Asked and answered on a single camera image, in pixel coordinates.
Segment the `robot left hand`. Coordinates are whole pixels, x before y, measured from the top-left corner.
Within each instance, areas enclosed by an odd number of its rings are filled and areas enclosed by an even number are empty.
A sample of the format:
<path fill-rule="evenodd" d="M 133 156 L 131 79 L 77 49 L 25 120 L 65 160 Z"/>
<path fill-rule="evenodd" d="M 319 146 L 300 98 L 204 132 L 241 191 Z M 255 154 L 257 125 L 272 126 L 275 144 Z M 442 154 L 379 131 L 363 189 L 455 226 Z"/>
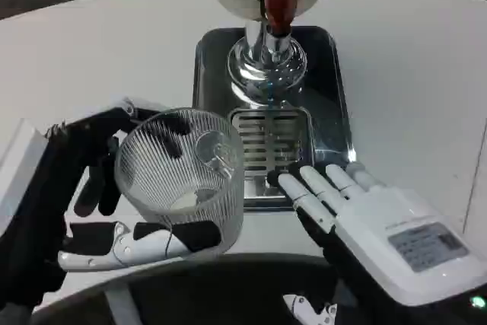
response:
<path fill-rule="evenodd" d="M 26 122 L 18 126 L 1 159 L 2 316 L 28 319 L 46 293 L 61 288 L 68 272 L 125 269 L 221 243 L 221 232 L 211 221 L 144 221 L 134 228 L 119 221 L 65 221 L 84 172 L 90 176 L 79 200 L 118 203 L 115 134 L 131 132 L 162 111 L 125 99 L 44 133 Z"/>

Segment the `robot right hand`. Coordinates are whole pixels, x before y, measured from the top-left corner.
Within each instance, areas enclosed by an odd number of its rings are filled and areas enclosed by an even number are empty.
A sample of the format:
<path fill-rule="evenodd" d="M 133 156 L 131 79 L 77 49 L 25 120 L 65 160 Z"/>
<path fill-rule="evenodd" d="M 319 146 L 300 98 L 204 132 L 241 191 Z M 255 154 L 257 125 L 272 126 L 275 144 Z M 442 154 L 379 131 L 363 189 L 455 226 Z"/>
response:
<path fill-rule="evenodd" d="M 371 324 L 484 324 L 486 258 L 427 201 L 362 165 L 293 163 L 268 183 Z"/>

